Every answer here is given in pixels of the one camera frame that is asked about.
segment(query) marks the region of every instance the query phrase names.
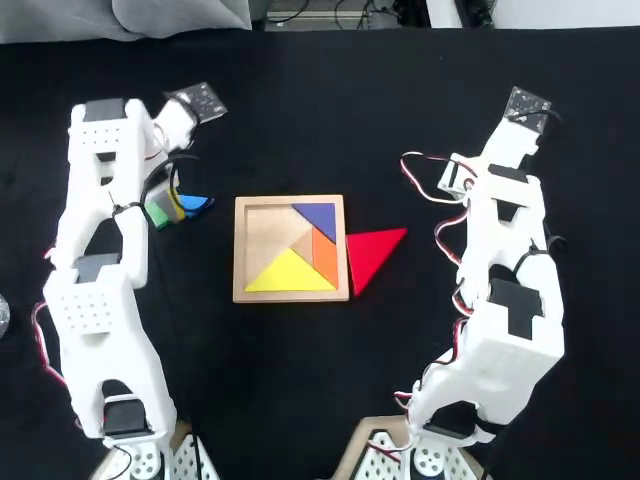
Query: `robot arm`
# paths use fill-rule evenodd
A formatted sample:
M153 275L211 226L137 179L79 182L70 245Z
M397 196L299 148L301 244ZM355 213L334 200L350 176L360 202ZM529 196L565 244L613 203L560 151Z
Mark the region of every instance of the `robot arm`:
M55 269L44 286L62 373L85 434L108 447L162 452L165 478L176 410L134 296L146 284L148 263L139 202L149 172L172 150L188 147L200 122L225 112L210 87L199 84L171 94L155 120L135 99L88 102L71 113L67 202L51 253ZM85 255L109 218L122 234L122 255ZM121 381L131 394L103 398L107 380Z
M457 323L456 348L430 364L413 386L407 413L413 436L458 447L491 441L564 353L563 305L546 252L540 182L517 170L524 154L535 153L542 131L543 115L532 115L529 124L510 119L526 118L518 113L522 108L513 111L523 97L539 105L520 105L524 111L550 107L514 89L482 154L452 155L477 172L471 190L463 188L470 174L452 163L439 184L454 197L466 195L467 248L457 281L470 314ZM511 271L511 278L496 275L495 265Z

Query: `red triangle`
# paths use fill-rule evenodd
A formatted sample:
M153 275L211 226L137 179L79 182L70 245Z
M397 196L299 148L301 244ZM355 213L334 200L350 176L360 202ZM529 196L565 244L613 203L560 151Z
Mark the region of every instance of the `red triangle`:
M396 228L347 235L351 279L356 296L369 284L369 281L406 234L406 228Z

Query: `yellow triangle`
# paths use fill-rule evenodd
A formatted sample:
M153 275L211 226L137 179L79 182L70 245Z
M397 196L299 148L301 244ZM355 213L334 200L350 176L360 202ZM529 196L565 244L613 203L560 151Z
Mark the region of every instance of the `yellow triangle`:
M335 289L300 255L287 248L258 275L245 292L317 292Z

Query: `blue triangle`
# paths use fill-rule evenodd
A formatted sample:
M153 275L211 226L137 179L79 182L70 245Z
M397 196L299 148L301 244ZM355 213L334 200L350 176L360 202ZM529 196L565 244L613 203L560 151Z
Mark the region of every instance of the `blue triangle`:
M180 194L180 203L186 208L200 208L200 207L204 207L206 203L209 203L209 205L212 205L213 202L214 202L213 198ZM187 217L194 217L197 215L197 212L185 212L185 213Z
M333 203L294 203L291 205L311 225L336 243L336 206Z

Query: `black table surface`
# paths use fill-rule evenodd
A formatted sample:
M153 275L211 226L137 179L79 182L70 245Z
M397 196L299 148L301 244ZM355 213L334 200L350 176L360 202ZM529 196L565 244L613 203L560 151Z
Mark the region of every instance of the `black table surface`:
M28 323L64 206L71 107L135 97L156 114L162 91L206 80L229 114L198 129L200 161L181 175L186 191L217 204L153 237L179 334L154 262L137 298L170 390L186 391L179 410L222 478L330 476L358 421L398 414L391 392L448 348L455 271L432 230L456 209L424 201L398 158L479 152L513 85L564 117L531 171L551 228L569 242L558 258L566 354L507 432L495 476L614 478L633 457L640 398L638 42L638 29L209 32L0 48L0 292L13 309L0 340L3 477L83 478L103 455L42 372ZM414 166L435 185L441 165ZM348 303L233 304L234 197L311 193L345 196L348 233L408 236ZM113 240L104 229L91 248ZM449 241L461 249L464 228ZM48 315L42 322L53 351Z

